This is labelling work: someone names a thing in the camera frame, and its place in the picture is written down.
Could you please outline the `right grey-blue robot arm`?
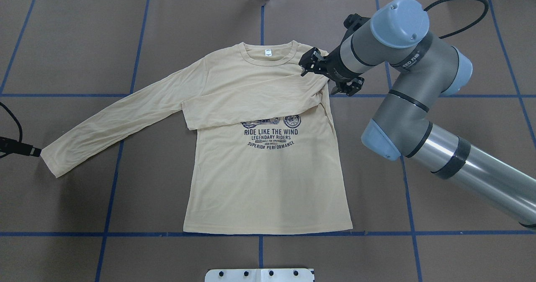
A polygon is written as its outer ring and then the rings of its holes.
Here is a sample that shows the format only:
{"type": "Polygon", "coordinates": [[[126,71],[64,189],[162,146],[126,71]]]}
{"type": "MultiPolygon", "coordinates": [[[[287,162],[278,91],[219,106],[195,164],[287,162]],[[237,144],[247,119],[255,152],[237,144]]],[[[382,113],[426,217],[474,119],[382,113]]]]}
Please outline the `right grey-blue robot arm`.
{"type": "Polygon", "coordinates": [[[473,66],[458,48],[429,30],[428,13],[416,0],[394,0],[371,18],[350,15],[341,43],[327,56],[312,48],[299,62],[335,82],[332,94],[352,96],[362,74],[388,63],[400,72],[365,128],[364,146],[389,160],[401,156],[434,176],[469,190],[534,230],[535,179],[427,120],[437,99],[457,93],[473,66]]]}

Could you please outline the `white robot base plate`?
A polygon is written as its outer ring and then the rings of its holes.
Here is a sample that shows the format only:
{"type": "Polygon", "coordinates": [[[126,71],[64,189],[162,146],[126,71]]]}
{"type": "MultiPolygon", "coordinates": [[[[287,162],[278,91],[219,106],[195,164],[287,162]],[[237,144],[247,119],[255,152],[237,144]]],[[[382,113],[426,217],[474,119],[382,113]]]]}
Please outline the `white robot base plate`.
{"type": "Polygon", "coordinates": [[[314,282],[313,269],[213,269],[207,271],[205,282],[314,282]]]}

